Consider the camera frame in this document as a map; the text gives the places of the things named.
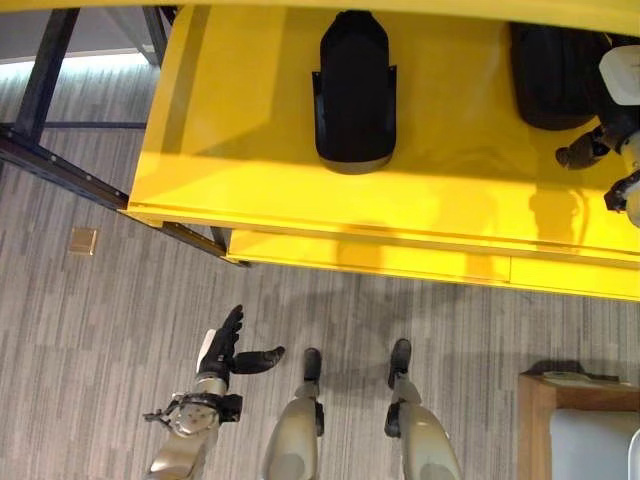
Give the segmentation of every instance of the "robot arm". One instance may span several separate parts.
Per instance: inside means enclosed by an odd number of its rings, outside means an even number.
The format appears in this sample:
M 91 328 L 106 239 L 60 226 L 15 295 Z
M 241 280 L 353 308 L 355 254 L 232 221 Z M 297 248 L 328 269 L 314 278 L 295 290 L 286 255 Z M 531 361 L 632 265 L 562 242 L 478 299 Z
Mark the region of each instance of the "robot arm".
M 230 374 L 267 371 L 284 355 L 283 347 L 235 355 L 243 316 L 238 305 L 220 329 L 207 332 L 192 392 L 175 393 L 167 408 L 144 416 L 146 421 L 159 422 L 169 430 L 169 438 L 149 467 L 146 480 L 198 480 L 206 454 L 217 442 L 220 425 L 240 420 L 242 397 L 227 395 Z

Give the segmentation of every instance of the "silver leg cover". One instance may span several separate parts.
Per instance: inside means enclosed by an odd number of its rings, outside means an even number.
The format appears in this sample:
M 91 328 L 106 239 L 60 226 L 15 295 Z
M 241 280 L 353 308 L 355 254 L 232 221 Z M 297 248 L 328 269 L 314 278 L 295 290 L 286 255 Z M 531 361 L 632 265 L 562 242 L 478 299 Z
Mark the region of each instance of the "silver leg cover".
M 262 465 L 260 480 L 314 480 L 318 468 L 316 397 L 309 382 L 296 392 L 276 425 Z
M 416 387 L 396 379 L 393 402 L 400 401 L 402 463 L 406 480 L 461 480 L 460 467 L 440 421 L 420 406 Z

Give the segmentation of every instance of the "black metal frame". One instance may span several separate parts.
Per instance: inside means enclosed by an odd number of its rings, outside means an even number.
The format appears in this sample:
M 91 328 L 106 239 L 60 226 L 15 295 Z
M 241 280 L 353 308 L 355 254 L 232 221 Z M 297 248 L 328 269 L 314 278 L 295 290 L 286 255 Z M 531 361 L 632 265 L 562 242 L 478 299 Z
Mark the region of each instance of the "black metal frame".
M 164 52 L 167 49 L 167 33 L 162 23 L 162 11 L 160 7 L 142 7 L 142 13 L 144 13 L 144 20 L 147 22 L 147 28 L 149 29 L 149 35 L 151 35 L 151 43 L 153 44 L 153 51 L 156 54 L 158 65 L 162 66 Z
M 156 23 L 154 28 L 159 25 L 164 32 L 162 19 L 159 17 L 160 11 L 156 7 L 151 8 L 154 12 L 153 16 L 159 19 L 159 24 Z M 39 144 L 43 129 L 51 125 L 45 123 L 45 119 L 77 16 L 78 9 L 53 10 L 51 13 L 29 77 L 18 118 L 13 126 L 0 125 L 0 160 L 2 160 L 0 161 L 0 172 L 2 172 L 4 162 L 11 163 L 109 210 L 120 212 L 127 207 L 129 201 L 129 196 L 126 193 L 94 177 Z M 166 34 L 164 34 L 164 39 L 164 45 L 156 46 L 154 41 L 156 54 L 160 59 L 164 56 Z M 98 125 L 87 122 L 57 123 L 62 125 L 56 126 L 54 123 L 53 128 L 65 128 L 65 123 L 69 123 L 75 128 L 83 126 L 96 128 Z M 115 124 L 111 125 L 111 128 L 140 128 L 140 124 L 134 122 Z M 155 228 L 155 230 L 230 263 L 240 266 L 248 265 L 246 262 L 236 262 L 225 258 L 227 248 L 224 236 L 219 235 L 221 230 L 214 231 L 216 240 L 200 235 L 179 223 L 164 222 L 161 227 Z M 218 243 L 217 240 L 220 238 L 222 238 L 222 242 Z

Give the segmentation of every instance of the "white robot part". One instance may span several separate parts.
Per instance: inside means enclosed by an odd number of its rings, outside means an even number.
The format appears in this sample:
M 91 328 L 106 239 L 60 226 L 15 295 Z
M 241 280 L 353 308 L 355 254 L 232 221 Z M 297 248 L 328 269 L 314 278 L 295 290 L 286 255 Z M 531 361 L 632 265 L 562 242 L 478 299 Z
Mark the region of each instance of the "white robot part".
M 618 105 L 640 105 L 640 45 L 609 50 L 600 60 L 600 74 Z

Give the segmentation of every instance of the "black shoe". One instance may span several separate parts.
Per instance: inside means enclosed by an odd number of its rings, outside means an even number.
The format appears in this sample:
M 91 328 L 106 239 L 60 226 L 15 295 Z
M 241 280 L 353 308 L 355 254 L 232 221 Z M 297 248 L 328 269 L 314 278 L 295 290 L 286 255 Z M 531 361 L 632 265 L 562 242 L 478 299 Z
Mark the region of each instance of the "black shoe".
M 316 385 L 320 380 L 322 371 L 322 355 L 315 348 L 307 348 L 304 351 L 304 381 L 313 382 Z
M 411 361 L 411 342 L 406 338 L 401 338 L 393 346 L 391 359 L 389 360 L 389 388 L 393 390 L 396 383 L 396 376 L 409 371 Z

